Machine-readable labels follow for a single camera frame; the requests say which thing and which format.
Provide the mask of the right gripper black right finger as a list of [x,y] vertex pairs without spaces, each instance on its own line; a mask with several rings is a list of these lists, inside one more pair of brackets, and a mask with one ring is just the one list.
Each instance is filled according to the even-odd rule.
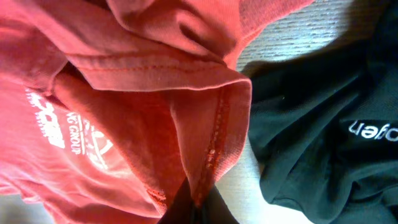
[[201,224],[238,224],[216,186],[212,186],[198,212]]

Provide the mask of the red printed t-shirt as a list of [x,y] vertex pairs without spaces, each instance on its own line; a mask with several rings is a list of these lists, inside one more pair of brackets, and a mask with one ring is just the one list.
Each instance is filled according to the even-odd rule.
[[1,194],[57,223],[158,223],[188,179],[194,223],[243,152],[236,71],[301,1],[1,2]]

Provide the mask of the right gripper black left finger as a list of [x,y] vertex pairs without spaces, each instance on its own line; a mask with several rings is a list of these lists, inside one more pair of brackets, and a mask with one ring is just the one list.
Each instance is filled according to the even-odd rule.
[[195,218],[194,204],[191,198],[188,179],[185,179],[171,206],[167,209],[158,224],[193,224]]

